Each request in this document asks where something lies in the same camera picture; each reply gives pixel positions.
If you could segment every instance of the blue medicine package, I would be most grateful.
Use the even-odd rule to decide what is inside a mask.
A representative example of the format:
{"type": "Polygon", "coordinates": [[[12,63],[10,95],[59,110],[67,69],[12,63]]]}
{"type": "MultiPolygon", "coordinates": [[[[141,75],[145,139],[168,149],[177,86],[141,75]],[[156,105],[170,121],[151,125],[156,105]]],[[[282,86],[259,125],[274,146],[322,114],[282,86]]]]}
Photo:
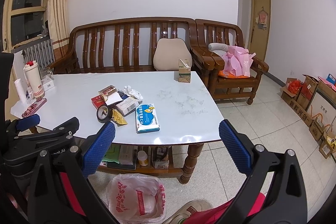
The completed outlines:
{"type": "Polygon", "coordinates": [[[135,111],[136,130],[138,133],[159,131],[160,125],[154,104],[138,105],[135,111]]]}

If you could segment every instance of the table top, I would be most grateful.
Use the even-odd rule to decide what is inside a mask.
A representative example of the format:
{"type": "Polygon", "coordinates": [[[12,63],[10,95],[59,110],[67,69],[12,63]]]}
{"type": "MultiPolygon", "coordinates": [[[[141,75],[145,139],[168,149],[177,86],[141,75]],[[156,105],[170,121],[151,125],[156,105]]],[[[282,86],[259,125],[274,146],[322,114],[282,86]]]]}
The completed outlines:
{"type": "MultiPolygon", "coordinates": [[[[130,85],[143,96],[144,104],[155,105],[160,131],[138,134],[135,112],[125,119],[128,124],[115,126],[114,143],[134,145],[173,145],[219,140],[218,126],[223,120],[205,85],[191,72],[191,83],[179,83],[178,72],[118,72],[54,75],[55,87],[47,90],[47,102],[36,112],[39,126],[52,130],[72,117],[79,120],[75,136],[86,138],[102,126],[97,120],[91,98],[114,85],[122,90],[130,85]]],[[[18,101],[11,114],[21,117],[28,105],[18,101]]]]}

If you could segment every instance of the baseboard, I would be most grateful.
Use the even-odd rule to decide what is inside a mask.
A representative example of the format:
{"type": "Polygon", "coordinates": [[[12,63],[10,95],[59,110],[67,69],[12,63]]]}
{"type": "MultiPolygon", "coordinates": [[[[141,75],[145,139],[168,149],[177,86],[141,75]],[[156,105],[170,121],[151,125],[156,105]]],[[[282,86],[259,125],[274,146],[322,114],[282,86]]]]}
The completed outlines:
{"type": "Polygon", "coordinates": [[[276,78],[274,75],[270,74],[269,72],[265,72],[264,75],[266,75],[268,78],[271,78],[275,83],[277,83],[280,86],[286,85],[284,82],[282,82],[280,79],[276,78]]]}

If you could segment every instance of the red cigarette box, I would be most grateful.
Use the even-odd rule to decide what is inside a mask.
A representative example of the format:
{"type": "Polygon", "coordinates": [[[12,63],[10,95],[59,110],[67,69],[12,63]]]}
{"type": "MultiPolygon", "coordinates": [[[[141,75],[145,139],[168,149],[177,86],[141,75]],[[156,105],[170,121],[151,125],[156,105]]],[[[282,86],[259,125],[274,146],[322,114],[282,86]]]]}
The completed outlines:
{"type": "Polygon", "coordinates": [[[103,97],[100,96],[100,95],[91,98],[91,102],[96,109],[98,109],[101,105],[105,104],[105,101],[104,101],[103,97]]]}

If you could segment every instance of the black tape roll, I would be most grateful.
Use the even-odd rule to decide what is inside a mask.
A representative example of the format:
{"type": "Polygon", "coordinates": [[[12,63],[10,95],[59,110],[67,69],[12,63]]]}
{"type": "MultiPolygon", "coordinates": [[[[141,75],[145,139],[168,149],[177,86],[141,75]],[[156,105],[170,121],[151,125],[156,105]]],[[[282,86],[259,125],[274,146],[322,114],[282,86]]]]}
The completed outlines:
{"type": "Polygon", "coordinates": [[[107,105],[101,105],[97,109],[97,119],[101,123],[109,122],[112,118],[112,109],[110,109],[107,105]]]}

